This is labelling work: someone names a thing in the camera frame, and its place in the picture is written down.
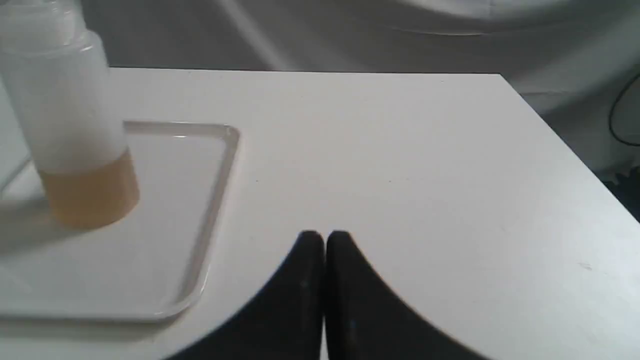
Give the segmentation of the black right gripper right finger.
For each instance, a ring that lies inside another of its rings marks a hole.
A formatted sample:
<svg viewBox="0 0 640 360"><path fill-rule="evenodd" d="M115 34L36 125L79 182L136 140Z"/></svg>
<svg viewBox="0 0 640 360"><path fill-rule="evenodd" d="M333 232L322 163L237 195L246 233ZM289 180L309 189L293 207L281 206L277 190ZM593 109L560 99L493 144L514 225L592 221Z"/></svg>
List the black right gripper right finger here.
<svg viewBox="0 0 640 360"><path fill-rule="evenodd" d="M349 232L326 242L325 328L330 360L478 360L382 280Z"/></svg>

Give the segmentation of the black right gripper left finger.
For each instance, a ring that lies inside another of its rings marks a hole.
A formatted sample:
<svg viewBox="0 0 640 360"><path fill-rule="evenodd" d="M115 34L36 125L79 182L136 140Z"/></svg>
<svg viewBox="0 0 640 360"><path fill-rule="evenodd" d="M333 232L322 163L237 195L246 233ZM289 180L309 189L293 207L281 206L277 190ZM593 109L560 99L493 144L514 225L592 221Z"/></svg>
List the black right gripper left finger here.
<svg viewBox="0 0 640 360"><path fill-rule="evenodd" d="M298 234L262 289L174 360L318 360L322 352L325 242Z"/></svg>

